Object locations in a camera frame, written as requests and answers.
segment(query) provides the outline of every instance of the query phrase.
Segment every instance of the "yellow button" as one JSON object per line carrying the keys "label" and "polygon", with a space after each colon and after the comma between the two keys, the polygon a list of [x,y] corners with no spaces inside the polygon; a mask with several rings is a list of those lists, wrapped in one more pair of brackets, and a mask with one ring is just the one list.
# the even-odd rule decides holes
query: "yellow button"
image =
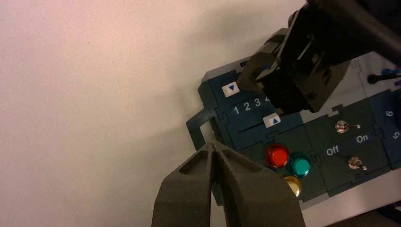
{"label": "yellow button", "polygon": [[292,192],[298,197],[301,194],[301,183],[296,177],[293,176],[286,176],[284,180],[287,181],[289,187],[291,188]]}

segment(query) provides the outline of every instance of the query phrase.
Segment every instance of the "white background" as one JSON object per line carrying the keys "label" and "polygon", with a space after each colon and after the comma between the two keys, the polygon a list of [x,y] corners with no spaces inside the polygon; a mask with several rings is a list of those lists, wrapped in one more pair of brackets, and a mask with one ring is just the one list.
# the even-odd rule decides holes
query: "white background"
{"label": "white background", "polygon": [[161,181],[194,152],[204,73],[304,2],[2,1],[0,226],[150,226]]}

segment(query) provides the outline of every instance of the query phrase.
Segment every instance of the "control panel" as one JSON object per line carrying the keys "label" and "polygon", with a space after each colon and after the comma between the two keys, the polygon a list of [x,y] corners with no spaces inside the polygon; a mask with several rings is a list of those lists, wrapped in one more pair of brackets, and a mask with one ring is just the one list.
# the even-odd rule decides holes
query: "control panel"
{"label": "control panel", "polygon": [[[302,208],[401,166],[401,82],[367,81],[397,70],[380,55],[353,59],[320,112],[285,116],[264,94],[238,88],[247,60],[206,73],[198,89],[204,109],[187,122],[196,149],[209,122],[216,140],[282,175]],[[221,204],[218,188],[213,194]]]}

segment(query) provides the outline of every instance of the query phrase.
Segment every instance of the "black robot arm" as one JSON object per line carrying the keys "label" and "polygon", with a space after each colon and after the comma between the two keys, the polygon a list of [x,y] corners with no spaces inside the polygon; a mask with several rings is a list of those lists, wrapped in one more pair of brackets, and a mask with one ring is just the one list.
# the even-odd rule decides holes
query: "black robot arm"
{"label": "black robot arm", "polygon": [[401,64],[400,9],[397,0],[310,0],[250,58],[237,83],[264,92],[279,114],[318,112],[349,60],[376,51]]}

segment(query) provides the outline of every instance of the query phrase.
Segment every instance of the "round button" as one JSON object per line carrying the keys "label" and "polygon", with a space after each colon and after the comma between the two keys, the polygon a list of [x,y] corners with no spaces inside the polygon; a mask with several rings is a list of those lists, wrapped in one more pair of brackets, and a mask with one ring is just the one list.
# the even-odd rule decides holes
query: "round button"
{"label": "round button", "polygon": [[296,177],[293,176],[286,176],[284,180],[288,183],[290,189],[298,197],[301,194],[301,183]]}
{"label": "round button", "polygon": [[309,161],[303,157],[298,157],[298,158],[294,159],[294,161],[291,164],[292,164],[291,165],[292,172],[297,177],[304,177],[304,176],[308,175],[309,170],[311,169],[311,165],[309,164]]}
{"label": "round button", "polygon": [[268,166],[280,168],[287,164],[289,151],[282,144],[271,144],[266,149],[265,161]]}

